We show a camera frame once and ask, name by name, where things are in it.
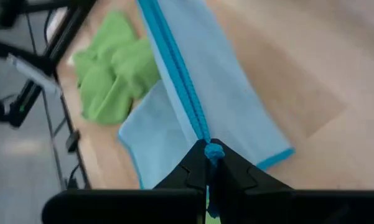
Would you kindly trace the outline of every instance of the wooden surface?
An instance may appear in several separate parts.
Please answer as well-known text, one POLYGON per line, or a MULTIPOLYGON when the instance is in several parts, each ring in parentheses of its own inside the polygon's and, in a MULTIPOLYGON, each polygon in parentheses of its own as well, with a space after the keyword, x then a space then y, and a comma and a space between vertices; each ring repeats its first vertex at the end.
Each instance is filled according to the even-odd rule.
MULTIPOLYGON (((251 84, 296 154, 269 173, 299 189, 374 189, 374 27, 308 4, 207 0, 251 84)), ((119 126, 81 116, 70 55, 88 45, 105 14, 120 9, 143 36, 132 0, 99 0, 58 74, 94 188, 138 187, 119 126)))

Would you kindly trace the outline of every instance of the light blue cloth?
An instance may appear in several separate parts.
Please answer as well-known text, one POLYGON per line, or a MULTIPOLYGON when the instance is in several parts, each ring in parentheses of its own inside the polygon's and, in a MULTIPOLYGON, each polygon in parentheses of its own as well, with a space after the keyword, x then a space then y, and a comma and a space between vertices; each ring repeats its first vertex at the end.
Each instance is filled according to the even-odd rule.
MULTIPOLYGON (((294 150, 267 114, 205 2, 202 0, 157 1, 189 71, 211 137, 220 139, 262 169, 267 169, 289 157, 294 150)), ((144 7, 141 9, 143 15, 150 10, 144 7)), ((144 102, 150 101, 150 98, 155 98, 157 104, 161 101, 161 106, 163 102, 169 102, 170 105, 164 108, 172 108, 175 114, 169 118, 177 121, 151 117, 149 108, 152 105, 142 104, 141 109, 133 111, 132 115, 138 113, 135 116, 150 117, 150 122, 142 125, 142 121, 137 124, 135 117, 131 121, 128 121, 128 118, 119 135, 134 154, 134 163, 139 170, 144 188, 152 188, 170 173, 198 138, 169 76, 165 61, 171 58, 161 55, 157 45, 164 43, 157 42, 162 40, 156 40, 152 35, 152 29, 158 29, 158 26, 149 27, 146 18, 144 23, 147 34, 170 102, 158 100, 163 96, 156 98, 155 95, 158 94, 156 91, 148 94, 144 102), (169 126, 174 127, 175 123, 179 124, 185 139, 180 140, 181 134, 177 134, 175 141, 180 141, 180 144, 164 143, 163 134, 158 133, 166 133, 169 126), (138 142, 141 139, 145 141, 144 145, 138 142)))

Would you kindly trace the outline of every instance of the blue microfiber towel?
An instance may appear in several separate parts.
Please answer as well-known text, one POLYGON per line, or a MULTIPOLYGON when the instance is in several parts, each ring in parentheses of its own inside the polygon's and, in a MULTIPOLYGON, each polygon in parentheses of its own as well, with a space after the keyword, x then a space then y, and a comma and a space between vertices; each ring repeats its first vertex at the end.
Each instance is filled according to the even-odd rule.
POLYGON ((220 139, 261 169, 294 152, 250 86, 204 1, 138 3, 168 97, 159 97, 165 91, 154 88, 119 131, 144 188, 159 183, 202 138, 220 139), (172 110, 162 111, 168 119, 151 114, 152 107, 159 107, 158 102, 163 109, 172 110), (174 141, 179 144, 168 142, 172 140, 164 136, 177 124, 180 131, 174 141))

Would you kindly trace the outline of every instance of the gray floor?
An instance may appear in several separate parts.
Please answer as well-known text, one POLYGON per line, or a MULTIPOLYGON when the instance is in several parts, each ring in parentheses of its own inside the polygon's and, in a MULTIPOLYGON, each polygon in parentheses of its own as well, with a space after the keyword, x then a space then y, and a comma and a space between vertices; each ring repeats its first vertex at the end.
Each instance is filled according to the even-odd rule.
MULTIPOLYGON (((43 25, 46 13, 31 15, 39 52, 44 50, 43 25)), ((0 30, 0 41, 32 50, 27 23, 20 18, 13 30, 0 30)), ((0 98, 19 93, 26 79, 0 59, 0 98)), ((49 97, 54 126, 63 118, 60 100, 49 97)), ((62 172, 68 176, 77 164, 75 155, 64 148, 69 135, 63 128, 55 139, 62 172)), ((19 129, 0 124, 0 224, 40 223, 40 213, 48 198, 60 191, 42 97, 38 99, 19 129)))

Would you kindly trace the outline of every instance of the green cloth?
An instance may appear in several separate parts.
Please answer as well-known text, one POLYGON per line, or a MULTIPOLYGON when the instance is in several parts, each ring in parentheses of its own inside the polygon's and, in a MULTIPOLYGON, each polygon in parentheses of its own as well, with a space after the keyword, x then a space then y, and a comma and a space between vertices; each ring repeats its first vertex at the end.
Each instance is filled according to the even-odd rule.
POLYGON ((107 15, 91 45, 73 60, 83 116, 100 124, 123 122, 133 99, 160 79, 148 39, 138 39, 118 11, 107 15))

